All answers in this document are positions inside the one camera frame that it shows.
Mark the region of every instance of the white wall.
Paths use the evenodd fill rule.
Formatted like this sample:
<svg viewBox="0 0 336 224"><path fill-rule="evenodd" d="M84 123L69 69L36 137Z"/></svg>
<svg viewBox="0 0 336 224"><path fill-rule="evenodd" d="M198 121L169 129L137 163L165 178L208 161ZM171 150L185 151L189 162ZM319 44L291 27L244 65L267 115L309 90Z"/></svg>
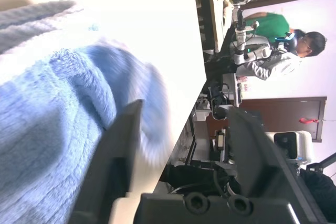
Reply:
<svg viewBox="0 0 336 224"><path fill-rule="evenodd" d="M324 97L328 98L324 119L336 120L336 0L300 0L244 11L283 14L291 28L318 31L328 39L326 49L318 57L304 59L299 69L279 80L261 81L249 78L250 90L244 99ZM314 143L316 161L336 152L336 122L324 122L322 143ZM336 173L336 165L324 172ZM336 175L332 177L336 184Z"/></svg>

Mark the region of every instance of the black hair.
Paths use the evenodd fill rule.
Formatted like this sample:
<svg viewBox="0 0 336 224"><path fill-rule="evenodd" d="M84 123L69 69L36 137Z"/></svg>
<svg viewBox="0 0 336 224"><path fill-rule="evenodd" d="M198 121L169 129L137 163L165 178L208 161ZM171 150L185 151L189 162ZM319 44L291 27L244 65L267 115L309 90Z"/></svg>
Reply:
<svg viewBox="0 0 336 224"><path fill-rule="evenodd" d="M294 30L294 33L297 40L303 38L306 35L306 33L300 29Z"/></svg>
<svg viewBox="0 0 336 224"><path fill-rule="evenodd" d="M311 53L308 54L307 57L317 56L325 49L325 43L327 42L327 39L319 32L311 31L310 33L306 33L305 36L311 39L311 43L309 45Z"/></svg>

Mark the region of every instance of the white sleeve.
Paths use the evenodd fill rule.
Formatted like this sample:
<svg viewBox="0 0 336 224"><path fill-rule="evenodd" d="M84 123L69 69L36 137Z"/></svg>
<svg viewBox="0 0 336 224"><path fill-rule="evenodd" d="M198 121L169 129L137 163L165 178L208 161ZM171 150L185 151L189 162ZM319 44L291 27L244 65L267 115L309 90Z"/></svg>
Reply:
<svg viewBox="0 0 336 224"><path fill-rule="evenodd" d="M297 64L293 60L287 59L281 60L268 68L258 66L255 61L245 63L243 66L251 72L253 76L266 81L270 77L273 79L291 73L295 67L297 67Z"/></svg>

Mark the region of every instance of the white robotic arm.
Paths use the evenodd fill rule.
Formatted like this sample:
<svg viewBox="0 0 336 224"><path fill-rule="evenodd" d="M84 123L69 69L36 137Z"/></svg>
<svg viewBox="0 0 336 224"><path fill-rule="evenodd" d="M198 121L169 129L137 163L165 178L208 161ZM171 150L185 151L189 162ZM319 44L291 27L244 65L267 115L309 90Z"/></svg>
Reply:
<svg viewBox="0 0 336 224"><path fill-rule="evenodd" d="M259 26L259 22L257 21L251 26L245 26L244 23L243 12L240 7L251 1L254 0L244 0L243 2L235 0L236 3L233 4L233 21L236 24L235 32L237 40L232 43L230 51L237 65L259 59L266 59L272 52L267 38L255 35L250 35L249 37L246 35L247 32L256 30Z"/></svg>

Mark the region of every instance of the green shirt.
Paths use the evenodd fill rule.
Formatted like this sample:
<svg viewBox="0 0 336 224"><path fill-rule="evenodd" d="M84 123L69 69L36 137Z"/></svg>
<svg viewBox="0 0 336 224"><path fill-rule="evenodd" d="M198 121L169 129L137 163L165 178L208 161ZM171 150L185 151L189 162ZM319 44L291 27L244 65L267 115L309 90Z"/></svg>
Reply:
<svg viewBox="0 0 336 224"><path fill-rule="evenodd" d="M276 37L284 37L289 32L289 24L285 17L279 14L267 13L266 17L253 18L246 21L246 26L254 21L259 22L256 35L268 38L270 42L275 42Z"/></svg>

